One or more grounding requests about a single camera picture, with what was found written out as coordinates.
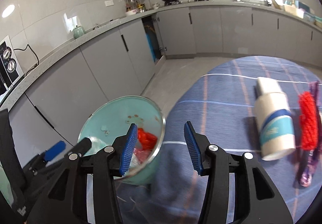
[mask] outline blue gripper pad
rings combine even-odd
[[[128,129],[126,136],[128,137],[128,140],[120,157],[120,174],[122,176],[128,171],[128,168],[130,167],[134,147],[137,141],[137,125],[132,123],[130,128]]]
[[[188,122],[186,122],[184,127],[185,140],[194,170],[196,170],[200,175],[203,171],[201,152],[198,148],[196,140],[194,139],[193,131],[194,129],[191,129]]]
[[[45,152],[44,161],[53,160],[59,153],[64,151],[66,148],[66,143],[64,141],[59,141],[53,145],[49,150]]]

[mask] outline metal bowl rim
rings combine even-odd
[[[95,114],[95,112],[97,112],[98,110],[100,110],[102,107],[104,107],[105,105],[107,105],[108,103],[110,102],[113,102],[113,101],[117,101],[119,99],[122,99],[122,98],[126,98],[126,97],[137,97],[137,98],[141,98],[141,99],[145,99],[147,100],[148,102],[150,102],[160,113],[161,117],[162,117],[162,131],[161,131],[161,135],[160,137],[158,138],[158,141],[157,141],[157,144],[155,145],[154,149],[152,150],[151,154],[148,156],[148,158],[142,163],[140,164],[138,167],[135,167],[131,170],[128,171],[128,174],[126,174],[125,176],[121,177],[121,178],[117,178],[115,180],[124,180],[124,179],[128,179],[130,177],[133,177],[135,176],[136,174],[138,174],[142,169],[144,169],[148,164],[150,164],[152,162],[152,160],[157,156],[157,154],[159,153],[160,149],[161,149],[161,145],[162,145],[162,142],[163,142],[163,138],[164,138],[164,134],[165,134],[165,117],[161,111],[161,109],[159,108],[159,106],[151,99],[149,99],[148,97],[143,97],[143,96],[123,96],[123,97],[118,97],[116,99],[113,99],[107,103],[105,103],[104,105],[100,106],[97,110],[95,110],[93,112],[93,114],[90,115],[90,117],[86,120],[86,122],[84,123],[82,129],[81,129],[81,132],[79,133],[78,135],[78,140],[81,136],[81,133],[86,125],[86,123],[93,117],[93,115]]]

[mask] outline teal kettle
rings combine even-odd
[[[82,26],[77,26],[73,29],[73,33],[74,33],[74,39],[79,38],[80,36],[85,34],[85,30]]]

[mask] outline blue checkered tablecloth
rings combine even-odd
[[[125,224],[197,223],[207,177],[194,171],[184,139],[184,123],[190,120],[196,132],[229,153],[245,151],[258,157],[296,222],[307,210],[322,183],[321,164],[310,187],[296,181],[300,149],[277,161],[262,161],[253,106],[257,77],[279,81],[292,111],[297,146],[300,145],[298,94],[317,81],[312,72],[291,61],[273,57],[245,57],[215,67],[202,76],[178,100],[166,120],[161,163],[156,178],[148,186],[116,184]],[[233,220],[234,177],[231,174],[227,223]]]

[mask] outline tile floor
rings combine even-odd
[[[204,74],[232,58],[206,57],[194,59],[168,59],[150,81],[143,96],[152,99],[168,116],[179,98]],[[306,67],[320,79],[322,70]]]

